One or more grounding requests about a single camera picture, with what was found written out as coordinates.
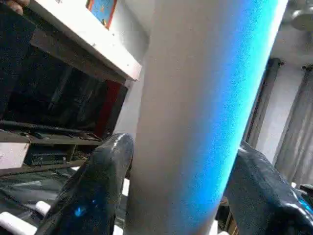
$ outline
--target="black glossy material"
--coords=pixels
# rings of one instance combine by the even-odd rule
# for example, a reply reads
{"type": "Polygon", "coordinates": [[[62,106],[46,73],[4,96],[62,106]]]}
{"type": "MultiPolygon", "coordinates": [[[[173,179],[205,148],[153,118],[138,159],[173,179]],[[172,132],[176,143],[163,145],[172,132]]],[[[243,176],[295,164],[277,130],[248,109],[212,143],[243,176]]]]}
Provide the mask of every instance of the black glossy material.
{"type": "Polygon", "coordinates": [[[240,235],[312,235],[312,209],[266,157],[242,142],[225,191],[240,235]]]}
{"type": "Polygon", "coordinates": [[[93,152],[67,181],[36,235],[109,235],[134,149],[116,134],[93,152]]]}

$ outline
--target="blue poster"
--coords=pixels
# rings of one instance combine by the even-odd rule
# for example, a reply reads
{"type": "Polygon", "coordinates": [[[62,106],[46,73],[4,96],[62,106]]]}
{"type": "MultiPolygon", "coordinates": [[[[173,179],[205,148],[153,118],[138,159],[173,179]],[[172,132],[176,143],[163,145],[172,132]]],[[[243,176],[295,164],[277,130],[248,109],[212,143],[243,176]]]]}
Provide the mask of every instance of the blue poster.
{"type": "Polygon", "coordinates": [[[87,8],[109,29],[117,0],[89,0],[87,8]]]}

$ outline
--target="red panel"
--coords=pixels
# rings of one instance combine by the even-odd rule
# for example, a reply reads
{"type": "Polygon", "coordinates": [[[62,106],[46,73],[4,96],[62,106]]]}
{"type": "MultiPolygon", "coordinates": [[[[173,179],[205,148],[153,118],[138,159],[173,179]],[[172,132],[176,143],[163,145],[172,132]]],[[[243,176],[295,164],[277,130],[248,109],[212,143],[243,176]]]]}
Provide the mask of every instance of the red panel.
{"type": "Polygon", "coordinates": [[[122,86],[120,83],[112,81],[106,81],[106,85],[108,87],[108,92],[105,97],[103,106],[100,110],[99,118],[94,131],[94,133],[99,137],[102,137],[104,135],[104,131],[106,129],[107,122],[110,118],[112,108],[116,102],[120,88],[122,86]]]}
{"type": "Polygon", "coordinates": [[[112,19],[113,19],[113,13],[114,13],[115,7],[116,7],[116,3],[117,3],[117,0],[114,0],[114,5],[113,5],[111,13],[110,13],[110,20],[108,22],[108,25],[106,26],[107,29],[110,28],[110,25],[111,25],[111,22],[112,22],[112,19]]]}

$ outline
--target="wooden shelf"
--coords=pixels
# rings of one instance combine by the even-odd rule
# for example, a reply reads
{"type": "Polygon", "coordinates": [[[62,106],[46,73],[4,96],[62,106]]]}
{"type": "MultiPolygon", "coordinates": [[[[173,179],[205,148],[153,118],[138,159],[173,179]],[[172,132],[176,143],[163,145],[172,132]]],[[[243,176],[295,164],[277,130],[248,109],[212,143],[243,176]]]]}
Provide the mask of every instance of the wooden shelf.
{"type": "Polygon", "coordinates": [[[102,144],[101,141],[88,141],[82,140],[78,137],[71,138],[64,135],[55,135],[55,134],[42,134],[48,139],[39,139],[36,137],[29,137],[31,144],[67,144],[67,145],[94,145],[99,146],[102,144]]]}
{"type": "Polygon", "coordinates": [[[20,168],[0,169],[0,176],[40,172],[40,171],[53,170],[53,169],[70,168],[70,167],[82,166],[84,162],[85,160],[77,160],[73,162],[66,162],[64,164],[54,164],[54,165],[41,165],[41,166],[23,165],[20,168]]]}

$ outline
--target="blue glowing spot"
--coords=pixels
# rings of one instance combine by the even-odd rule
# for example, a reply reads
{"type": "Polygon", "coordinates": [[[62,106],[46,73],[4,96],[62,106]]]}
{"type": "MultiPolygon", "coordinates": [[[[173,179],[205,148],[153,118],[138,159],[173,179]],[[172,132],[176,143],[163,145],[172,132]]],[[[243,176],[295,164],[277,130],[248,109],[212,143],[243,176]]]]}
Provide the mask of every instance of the blue glowing spot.
{"type": "Polygon", "coordinates": [[[304,201],[303,199],[300,199],[300,203],[305,207],[305,209],[307,209],[310,213],[313,213],[313,210],[311,209],[311,207],[309,206],[309,204],[304,201]]]}
{"type": "Polygon", "coordinates": [[[76,215],[76,217],[80,217],[80,216],[82,216],[82,215],[84,214],[85,211],[86,211],[85,208],[80,208],[80,207],[78,207],[78,208],[75,210],[74,214],[76,215]]]}

